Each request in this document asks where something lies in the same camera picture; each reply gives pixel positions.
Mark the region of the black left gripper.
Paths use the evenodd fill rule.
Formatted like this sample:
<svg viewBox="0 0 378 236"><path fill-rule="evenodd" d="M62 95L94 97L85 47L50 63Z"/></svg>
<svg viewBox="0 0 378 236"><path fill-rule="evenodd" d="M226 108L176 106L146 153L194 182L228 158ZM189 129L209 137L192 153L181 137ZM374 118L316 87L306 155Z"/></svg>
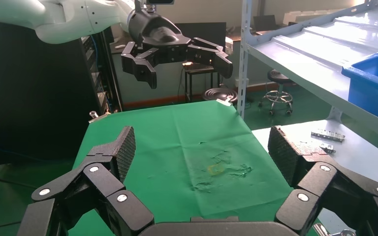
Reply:
<svg viewBox="0 0 378 236"><path fill-rule="evenodd" d="M222 46L198 37L191 40L170 20L156 13L135 12L129 20L128 32L135 42L128 42L121 53L123 72L146 82L151 89L157 88L154 67L158 64L188 60L211 66L226 79L233 74L233 63Z"/></svg>

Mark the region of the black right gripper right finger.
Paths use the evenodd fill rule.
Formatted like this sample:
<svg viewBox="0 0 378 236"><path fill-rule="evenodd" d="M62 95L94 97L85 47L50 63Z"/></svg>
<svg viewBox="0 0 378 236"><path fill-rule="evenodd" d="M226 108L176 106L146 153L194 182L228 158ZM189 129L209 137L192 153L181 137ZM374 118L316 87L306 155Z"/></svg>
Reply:
<svg viewBox="0 0 378 236"><path fill-rule="evenodd" d="M320 147L289 138L281 126L270 129L270 157L292 192L275 220L304 236L322 209L334 212L358 236L378 236L378 182L336 162Z"/></svg>

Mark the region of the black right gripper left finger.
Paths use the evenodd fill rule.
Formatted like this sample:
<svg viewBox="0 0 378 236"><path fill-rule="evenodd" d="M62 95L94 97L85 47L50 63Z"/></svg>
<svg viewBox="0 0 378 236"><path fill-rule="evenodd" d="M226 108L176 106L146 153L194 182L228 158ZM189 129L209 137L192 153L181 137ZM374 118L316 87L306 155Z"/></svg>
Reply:
<svg viewBox="0 0 378 236"><path fill-rule="evenodd" d="M136 236L153 225L151 211L124 184L135 150L131 126L93 147L77 168L32 193L17 234L66 236L92 210L117 236Z"/></svg>

